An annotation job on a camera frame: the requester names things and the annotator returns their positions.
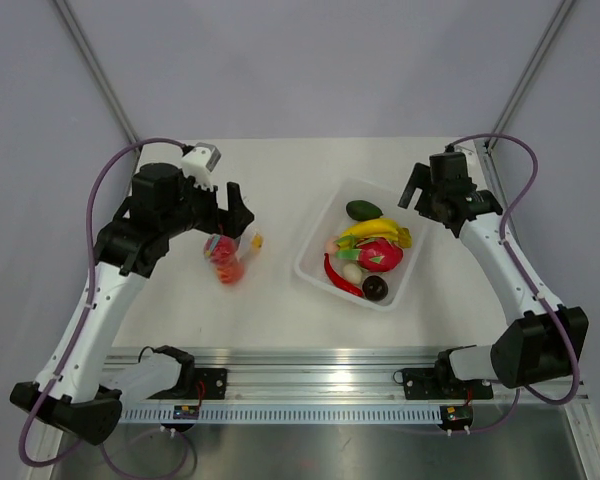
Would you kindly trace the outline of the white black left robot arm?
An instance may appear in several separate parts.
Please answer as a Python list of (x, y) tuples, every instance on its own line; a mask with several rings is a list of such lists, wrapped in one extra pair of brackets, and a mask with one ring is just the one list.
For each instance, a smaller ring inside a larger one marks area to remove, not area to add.
[(11, 403), (31, 419), (99, 445), (129, 405), (197, 393), (194, 356), (171, 346), (157, 348), (108, 383), (100, 378), (121, 322), (171, 240), (190, 230), (237, 239), (254, 221), (239, 184), (228, 182), (226, 190), (227, 206), (220, 208), (217, 189), (182, 169), (142, 166), (112, 220), (89, 237), (85, 297), (56, 351), (35, 380), (13, 387)]

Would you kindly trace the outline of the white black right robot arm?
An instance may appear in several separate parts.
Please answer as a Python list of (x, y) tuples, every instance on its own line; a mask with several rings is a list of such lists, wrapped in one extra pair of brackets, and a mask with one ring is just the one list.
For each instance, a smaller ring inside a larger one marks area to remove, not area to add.
[(507, 230), (496, 197), (473, 182), (465, 155), (445, 151), (416, 164), (398, 205), (414, 207), (451, 231), (486, 275), (507, 324), (491, 345), (440, 352), (433, 367), (436, 389), (456, 396), (473, 381), (496, 381), (532, 390), (537, 383), (571, 377), (566, 397), (572, 399), (588, 318), (541, 281)]

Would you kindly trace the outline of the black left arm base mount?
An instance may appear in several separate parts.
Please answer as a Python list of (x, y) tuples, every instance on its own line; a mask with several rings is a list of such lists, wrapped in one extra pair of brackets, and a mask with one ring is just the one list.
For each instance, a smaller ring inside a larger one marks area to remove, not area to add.
[(226, 396), (228, 370), (225, 368), (196, 368), (191, 380), (182, 386), (160, 391), (150, 400), (224, 400)]

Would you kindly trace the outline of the clear zip top bag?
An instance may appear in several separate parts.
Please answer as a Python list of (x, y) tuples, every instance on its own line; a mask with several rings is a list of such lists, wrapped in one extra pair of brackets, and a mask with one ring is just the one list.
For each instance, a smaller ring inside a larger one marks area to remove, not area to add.
[(233, 239), (226, 235), (211, 234), (203, 248), (205, 260), (223, 285), (235, 285), (244, 276), (246, 266), (262, 249), (264, 236), (252, 227)]

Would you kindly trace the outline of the orange red tomato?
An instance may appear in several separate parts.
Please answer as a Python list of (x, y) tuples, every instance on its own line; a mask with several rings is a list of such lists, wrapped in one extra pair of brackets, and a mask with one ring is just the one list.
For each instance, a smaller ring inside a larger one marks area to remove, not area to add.
[(239, 260), (233, 260), (228, 263), (215, 266), (215, 272), (218, 280), (224, 285), (234, 285), (244, 276), (245, 267)]

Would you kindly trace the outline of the red apple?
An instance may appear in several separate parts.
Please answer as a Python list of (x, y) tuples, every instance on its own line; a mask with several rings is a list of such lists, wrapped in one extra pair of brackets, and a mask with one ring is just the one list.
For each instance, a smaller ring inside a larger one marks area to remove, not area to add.
[(236, 243), (224, 235), (212, 235), (206, 242), (204, 254), (213, 265), (221, 265), (236, 260)]

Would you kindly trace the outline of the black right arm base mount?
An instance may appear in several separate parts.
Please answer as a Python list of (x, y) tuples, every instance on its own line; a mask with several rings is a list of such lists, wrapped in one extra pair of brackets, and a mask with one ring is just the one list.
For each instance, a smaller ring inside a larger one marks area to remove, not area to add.
[(402, 368), (392, 376), (403, 388), (406, 400), (491, 400), (491, 385), (481, 380), (441, 380), (434, 368)]

